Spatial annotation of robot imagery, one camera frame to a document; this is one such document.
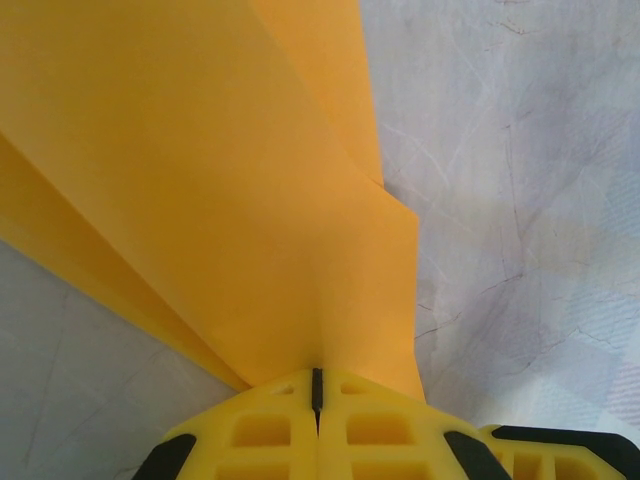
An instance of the white surface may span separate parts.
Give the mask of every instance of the white surface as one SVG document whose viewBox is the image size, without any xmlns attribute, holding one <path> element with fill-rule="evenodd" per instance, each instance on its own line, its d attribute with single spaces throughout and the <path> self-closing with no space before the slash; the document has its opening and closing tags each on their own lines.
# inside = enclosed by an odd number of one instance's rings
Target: white surface
<svg viewBox="0 0 640 480">
<path fill-rule="evenodd" d="M 638 2 L 362 6 L 431 402 L 640 442 Z M 2 480 L 128 479 L 232 393 L 4 245 L 0 386 Z"/>
</svg>

